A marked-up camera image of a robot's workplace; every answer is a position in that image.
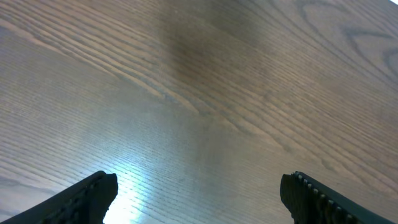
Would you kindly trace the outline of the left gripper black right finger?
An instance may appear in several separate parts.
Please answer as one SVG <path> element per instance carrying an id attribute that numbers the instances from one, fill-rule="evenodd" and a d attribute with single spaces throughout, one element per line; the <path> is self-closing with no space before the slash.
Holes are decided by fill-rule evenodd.
<path id="1" fill-rule="evenodd" d="M 393 224 L 299 171 L 282 176 L 280 199 L 295 224 Z"/>

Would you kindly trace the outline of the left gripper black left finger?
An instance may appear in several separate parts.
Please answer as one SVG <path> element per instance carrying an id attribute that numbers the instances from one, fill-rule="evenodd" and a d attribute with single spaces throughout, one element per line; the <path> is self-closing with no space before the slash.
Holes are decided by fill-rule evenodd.
<path id="1" fill-rule="evenodd" d="M 103 224 L 117 194 L 117 175 L 101 170 L 2 224 Z"/>

